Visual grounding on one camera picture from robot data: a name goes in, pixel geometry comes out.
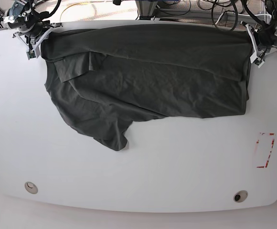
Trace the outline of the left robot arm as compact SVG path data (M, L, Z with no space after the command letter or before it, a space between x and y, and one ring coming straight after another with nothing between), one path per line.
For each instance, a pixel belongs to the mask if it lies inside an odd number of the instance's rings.
M251 25L243 21L241 22L241 24L246 27L253 46L250 62L261 67L267 57L277 53L277 0L264 1L264 6L267 11L266 15L270 16L269 23L266 23L253 14L244 0L242 1L242 5L247 14L259 26L259 28L255 29Z

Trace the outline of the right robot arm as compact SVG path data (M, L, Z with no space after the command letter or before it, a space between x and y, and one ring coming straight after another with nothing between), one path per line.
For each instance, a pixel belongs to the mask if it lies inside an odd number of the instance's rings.
M58 0L51 12L37 12L35 8L44 2L43 0L16 0L3 17L7 29L16 30L13 37L18 38L26 46L28 59L38 58L41 55L41 43L55 28L62 25L49 21L62 1Z

